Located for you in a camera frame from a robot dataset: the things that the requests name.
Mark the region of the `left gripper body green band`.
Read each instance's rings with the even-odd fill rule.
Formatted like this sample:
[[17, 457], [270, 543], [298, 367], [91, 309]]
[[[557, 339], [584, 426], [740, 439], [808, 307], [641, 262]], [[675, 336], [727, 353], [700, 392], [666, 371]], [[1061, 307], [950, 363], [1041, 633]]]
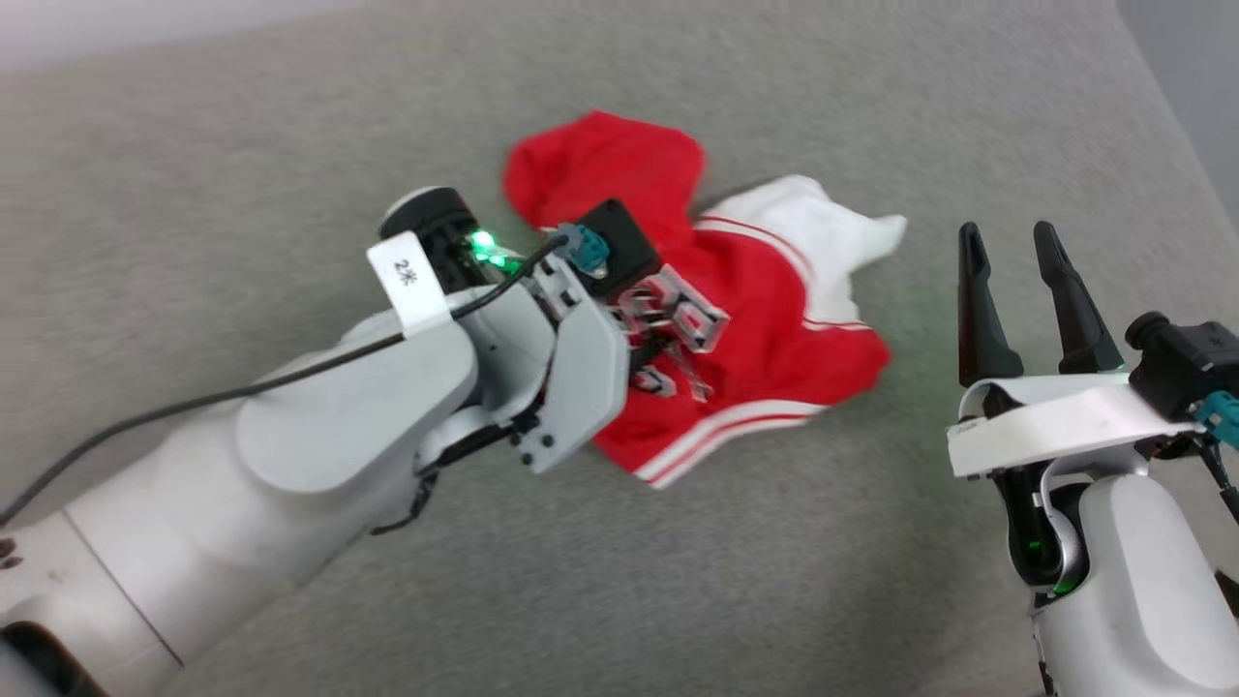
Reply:
[[384, 402], [432, 431], [463, 409], [527, 433], [540, 411], [558, 323], [452, 187], [424, 187], [383, 217], [378, 279], [399, 343], [378, 353]]

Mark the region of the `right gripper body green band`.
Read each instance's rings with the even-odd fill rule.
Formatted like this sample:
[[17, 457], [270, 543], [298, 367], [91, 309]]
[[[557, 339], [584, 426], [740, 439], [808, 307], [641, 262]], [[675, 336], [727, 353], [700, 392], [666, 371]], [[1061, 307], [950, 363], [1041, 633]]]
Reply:
[[1083, 582], [1080, 482], [1049, 489], [1049, 462], [999, 470], [992, 482], [1004, 499], [1009, 555], [1035, 595], [1067, 595]]

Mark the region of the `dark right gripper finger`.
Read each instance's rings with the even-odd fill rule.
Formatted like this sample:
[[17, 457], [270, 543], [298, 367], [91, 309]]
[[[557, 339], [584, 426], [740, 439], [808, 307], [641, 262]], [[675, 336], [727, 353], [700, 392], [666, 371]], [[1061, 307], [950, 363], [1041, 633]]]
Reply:
[[1009, 345], [994, 295], [992, 267], [978, 224], [957, 232], [957, 379], [970, 387], [983, 379], [1023, 375], [1022, 358]]
[[1062, 246], [1049, 222], [1035, 224], [1037, 265], [1052, 295], [1059, 332], [1061, 375], [1110, 374], [1124, 369], [1124, 358], [1103, 322], [1101, 312]]

